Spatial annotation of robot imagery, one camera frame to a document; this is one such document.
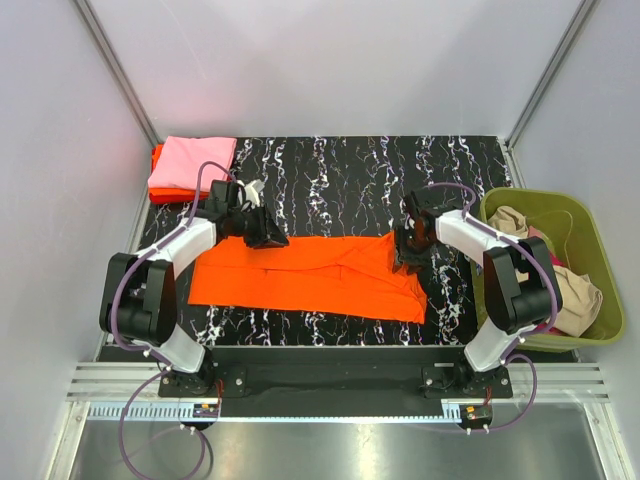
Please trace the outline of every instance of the white wall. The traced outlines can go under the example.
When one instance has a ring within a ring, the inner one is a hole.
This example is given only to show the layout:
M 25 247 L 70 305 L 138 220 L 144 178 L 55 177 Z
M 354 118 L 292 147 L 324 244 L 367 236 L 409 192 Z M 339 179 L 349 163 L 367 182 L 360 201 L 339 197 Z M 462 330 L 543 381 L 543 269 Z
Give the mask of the white wall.
M 33 480 L 95 352 L 149 145 L 71 2 L 4 2 L 0 38 L 0 476 Z
M 626 336 L 586 352 L 602 365 L 640 473 L 640 3 L 601 2 L 516 146 L 527 187 L 592 210 L 627 314 Z
M 160 136 L 505 136 L 579 0 L 91 3 Z

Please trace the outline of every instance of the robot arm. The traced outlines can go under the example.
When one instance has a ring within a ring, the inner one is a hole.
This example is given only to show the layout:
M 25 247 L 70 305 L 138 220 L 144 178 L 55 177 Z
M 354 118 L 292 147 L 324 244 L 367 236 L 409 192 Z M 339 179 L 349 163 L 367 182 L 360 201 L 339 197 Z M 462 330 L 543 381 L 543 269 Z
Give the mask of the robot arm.
M 213 362 L 208 361 L 211 353 L 177 323 L 175 279 L 200 254 L 229 236 L 242 236 L 251 248 L 288 245 L 287 238 L 260 202 L 263 187 L 257 180 L 246 186 L 214 181 L 204 207 L 197 210 L 191 221 L 184 219 L 150 247 L 134 254 L 114 255 L 109 262 L 100 310 L 102 330 L 111 333 L 114 296 L 125 273 L 140 257 L 148 256 L 125 286 L 117 307 L 118 332 L 131 343 L 159 354 L 174 372 L 190 375 L 196 384 L 211 385 L 214 380 Z
M 411 192 L 404 198 L 408 227 L 395 229 L 395 263 L 398 269 L 420 269 L 431 261 L 429 250 L 444 244 L 456 248 L 484 270 L 484 300 L 489 318 L 464 349 L 464 357 L 454 365 L 452 383 L 465 391 L 469 385 L 482 386 L 501 367 L 504 356 L 522 335 L 550 317 L 552 296 L 538 270 L 512 246 L 524 248 L 542 267 L 555 293 L 558 311 L 562 296 L 545 242 L 540 238 L 520 239 L 504 235 L 477 221 L 466 219 L 462 209 L 434 207 L 428 191 Z M 522 282 L 516 270 L 528 275 Z

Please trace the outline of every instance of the green plastic bin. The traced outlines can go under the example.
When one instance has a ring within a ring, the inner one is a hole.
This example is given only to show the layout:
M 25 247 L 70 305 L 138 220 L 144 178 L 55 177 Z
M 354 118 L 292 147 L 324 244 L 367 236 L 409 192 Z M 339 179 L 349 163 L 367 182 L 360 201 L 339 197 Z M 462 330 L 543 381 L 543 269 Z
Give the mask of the green plastic bin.
M 603 295 L 602 308 L 593 325 L 580 338 L 564 335 L 532 335 L 523 349 L 565 352 L 574 348 L 608 345 L 624 333 L 625 315 L 618 289 L 611 274 L 598 229 L 587 208 L 576 199 L 560 193 L 519 188 L 496 188 L 480 203 L 479 218 L 491 218 L 498 207 L 508 205 L 527 217 L 527 224 L 546 235 L 553 253 L 578 275 L 588 274 Z M 487 320 L 484 279 L 472 265 L 473 290 L 478 326 Z

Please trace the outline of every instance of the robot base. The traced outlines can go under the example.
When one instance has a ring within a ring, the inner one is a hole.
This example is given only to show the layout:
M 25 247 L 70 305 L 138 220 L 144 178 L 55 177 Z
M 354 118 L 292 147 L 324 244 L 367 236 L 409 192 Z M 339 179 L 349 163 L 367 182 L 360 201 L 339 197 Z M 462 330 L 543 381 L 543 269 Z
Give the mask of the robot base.
M 215 368 L 215 381 L 222 380 L 223 398 L 239 398 L 245 394 L 247 369 L 241 365 Z M 203 385 L 194 375 L 171 373 L 163 378 L 160 397 L 203 398 L 217 396 L 215 382 Z
M 487 374 L 480 374 L 476 382 L 462 388 L 454 380 L 454 366 L 433 366 L 422 369 L 422 384 L 425 398 L 473 398 L 484 399 L 487 388 L 491 387 L 492 398 L 512 398 L 511 380 L 506 368 L 498 368 Z

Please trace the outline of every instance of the metal floor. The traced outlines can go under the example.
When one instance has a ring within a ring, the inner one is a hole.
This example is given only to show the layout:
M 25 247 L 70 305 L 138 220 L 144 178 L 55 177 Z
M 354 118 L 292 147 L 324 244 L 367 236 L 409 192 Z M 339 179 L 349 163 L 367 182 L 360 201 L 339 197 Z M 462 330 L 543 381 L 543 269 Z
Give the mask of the metal floor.
M 494 424 L 504 423 L 515 413 L 512 405 L 496 406 Z M 133 452 L 170 426 L 128 422 L 127 449 Z M 605 478 L 580 405 L 536 405 L 513 429 L 488 436 L 438 434 L 425 428 L 453 427 L 220 423 L 205 432 L 215 454 L 213 469 L 207 472 L 205 462 L 194 478 Z M 199 453 L 196 438 L 175 432 L 141 450 L 133 463 L 154 479 L 176 479 L 189 472 Z M 87 422 L 71 478 L 132 478 L 120 460 L 117 422 Z

